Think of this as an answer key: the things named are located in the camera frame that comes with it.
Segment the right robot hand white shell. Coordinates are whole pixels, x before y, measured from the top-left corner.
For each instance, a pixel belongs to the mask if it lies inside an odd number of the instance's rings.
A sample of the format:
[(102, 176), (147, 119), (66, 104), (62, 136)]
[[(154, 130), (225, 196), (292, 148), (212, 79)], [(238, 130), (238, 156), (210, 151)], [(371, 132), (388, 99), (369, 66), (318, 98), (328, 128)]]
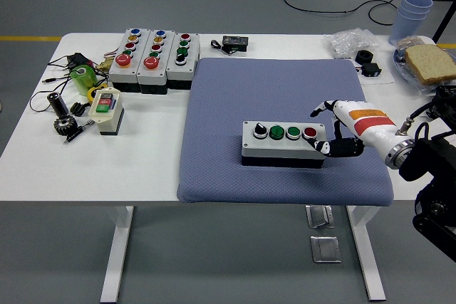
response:
[(327, 157), (357, 157), (365, 147), (373, 147), (387, 167), (399, 169), (415, 146), (414, 139), (400, 134), (396, 124), (372, 103), (327, 100), (311, 113), (311, 117), (324, 110), (333, 113), (336, 138), (321, 140), (305, 132), (302, 137)]

